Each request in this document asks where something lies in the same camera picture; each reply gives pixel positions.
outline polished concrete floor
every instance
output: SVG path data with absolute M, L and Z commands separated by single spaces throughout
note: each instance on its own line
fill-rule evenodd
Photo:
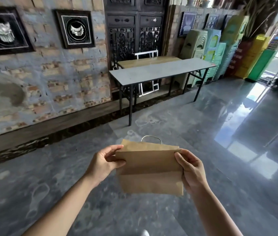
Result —
M 278 92 L 223 79 L 0 164 L 0 235 L 22 234 L 74 184 L 92 155 L 144 135 L 191 150 L 245 236 L 278 236 Z M 205 235 L 187 194 L 123 194 L 112 173 L 69 235 Z

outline forearm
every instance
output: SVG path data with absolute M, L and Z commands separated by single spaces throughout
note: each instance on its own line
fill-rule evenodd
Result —
M 65 236 L 94 188 L 93 183 L 89 176 L 80 178 L 23 236 Z
M 208 236 L 242 236 L 223 205 L 208 186 L 192 194 Z

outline silver mask artwork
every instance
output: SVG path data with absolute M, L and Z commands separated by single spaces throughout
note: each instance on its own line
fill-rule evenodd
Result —
M 9 22 L 0 23 L 0 39 L 3 42 L 13 42 L 15 40 L 14 33 L 10 28 Z
M 84 29 L 82 26 L 80 26 L 79 28 L 74 28 L 72 25 L 70 25 L 70 31 L 76 36 L 82 36 L 84 33 Z

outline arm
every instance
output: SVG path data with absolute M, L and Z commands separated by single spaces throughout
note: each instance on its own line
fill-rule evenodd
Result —
M 211 191 L 202 161 L 186 149 L 175 153 L 184 168 L 184 187 L 191 195 L 208 236 L 243 236 L 223 205 Z
M 42 218 L 36 221 L 23 236 L 65 236 L 90 191 L 109 173 L 126 162 L 114 161 L 116 150 L 123 145 L 108 146 L 94 154 L 86 173 L 64 194 L 60 201 Z

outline paper bag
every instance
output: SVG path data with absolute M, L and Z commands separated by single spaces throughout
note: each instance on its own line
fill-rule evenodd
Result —
M 125 193 L 183 195 L 183 168 L 175 159 L 179 146 L 123 140 L 116 158 L 126 164 L 116 170 Z

